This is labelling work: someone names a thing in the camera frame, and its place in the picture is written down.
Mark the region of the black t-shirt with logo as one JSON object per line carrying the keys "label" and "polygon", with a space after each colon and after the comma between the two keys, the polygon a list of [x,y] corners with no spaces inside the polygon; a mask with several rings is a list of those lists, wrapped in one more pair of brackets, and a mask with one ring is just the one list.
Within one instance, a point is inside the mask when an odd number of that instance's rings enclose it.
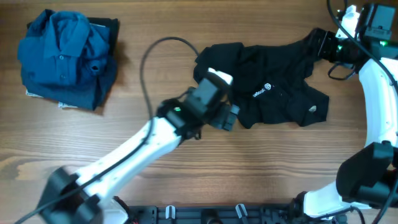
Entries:
{"label": "black t-shirt with logo", "polygon": [[231,104],[246,129],[256,123],[295,122],[304,127],[326,121],[328,95],[312,88],[313,73],[324,31],[313,29],[304,39],[281,46],[214,44],[196,58],[193,78],[200,82],[209,68],[233,78]]}

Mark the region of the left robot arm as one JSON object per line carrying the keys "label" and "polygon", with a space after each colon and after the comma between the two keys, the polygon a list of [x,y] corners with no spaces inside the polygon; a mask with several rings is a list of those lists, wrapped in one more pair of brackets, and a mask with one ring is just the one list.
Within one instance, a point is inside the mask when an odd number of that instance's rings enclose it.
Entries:
{"label": "left robot arm", "polygon": [[125,223],[128,214],[114,196],[144,168],[198,138],[209,124],[230,130],[237,109],[224,101],[232,80],[204,78],[185,98],[161,102],[156,115],[133,137],[100,160],[68,174],[57,169],[37,206],[45,223]]}

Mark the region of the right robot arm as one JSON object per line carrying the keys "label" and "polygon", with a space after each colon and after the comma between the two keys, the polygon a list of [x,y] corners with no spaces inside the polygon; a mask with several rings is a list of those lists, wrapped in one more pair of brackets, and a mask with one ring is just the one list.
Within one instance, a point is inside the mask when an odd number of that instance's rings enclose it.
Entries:
{"label": "right robot arm", "polygon": [[352,66],[358,75],[366,104],[366,143],[340,165],[334,182],[294,198],[285,213],[287,222],[333,222],[353,210],[376,209],[378,223],[388,208],[397,206],[395,13],[394,6],[366,3],[331,14],[338,32],[324,34],[318,54],[337,66]]}

